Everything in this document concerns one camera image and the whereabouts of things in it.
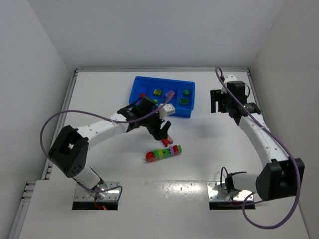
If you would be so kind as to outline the red lime lego stack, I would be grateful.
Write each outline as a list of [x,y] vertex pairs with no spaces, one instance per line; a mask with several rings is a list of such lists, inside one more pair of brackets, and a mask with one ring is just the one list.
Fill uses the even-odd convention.
[[168,147],[169,145],[173,144],[173,139],[168,135],[167,138],[162,139],[161,142],[165,147]]

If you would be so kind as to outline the dark green lego brick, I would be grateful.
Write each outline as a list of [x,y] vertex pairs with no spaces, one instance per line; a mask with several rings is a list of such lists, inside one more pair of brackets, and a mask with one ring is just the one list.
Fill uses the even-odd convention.
[[180,101],[179,101],[179,103],[180,103],[181,105],[188,105],[189,100],[186,99],[186,98],[181,98]]

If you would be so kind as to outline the lime green lego brick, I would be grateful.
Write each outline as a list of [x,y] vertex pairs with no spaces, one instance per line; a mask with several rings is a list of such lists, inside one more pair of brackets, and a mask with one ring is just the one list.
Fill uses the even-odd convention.
[[159,90],[159,89],[155,89],[153,92],[153,95],[155,96],[161,96],[161,94],[162,94],[162,90]]

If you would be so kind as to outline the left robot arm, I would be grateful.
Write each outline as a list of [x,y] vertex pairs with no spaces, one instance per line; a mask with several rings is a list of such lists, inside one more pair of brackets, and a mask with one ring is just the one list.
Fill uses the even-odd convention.
[[171,123],[164,119],[174,113],[175,107],[169,102],[157,106],[154,100],[143,96],[96,123],[78,128],[70,125],[63,127],[49,150],[48,158],[66,177],[72,178],[88,193],[105,198],[109,191],[122,191],[122,187],[105,184],[86,163],[88,151],[107,139],[141,126],[155,140],[166,139]]

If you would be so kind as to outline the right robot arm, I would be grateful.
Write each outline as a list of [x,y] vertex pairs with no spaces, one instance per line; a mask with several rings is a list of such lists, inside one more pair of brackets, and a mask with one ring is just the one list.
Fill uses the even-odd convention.
[[228,173],[225,187],[228,192],[248,190],[257,193],[263,201],[297,195],[297,176],[305,169],[299,158],[291,160],[287,152],[269,135],[261,111],[255,103],[247,102],[245,83],[229,81],[225,88],[212,90],[211,112],[228,113],[247,135],[261,163],[260,174]]

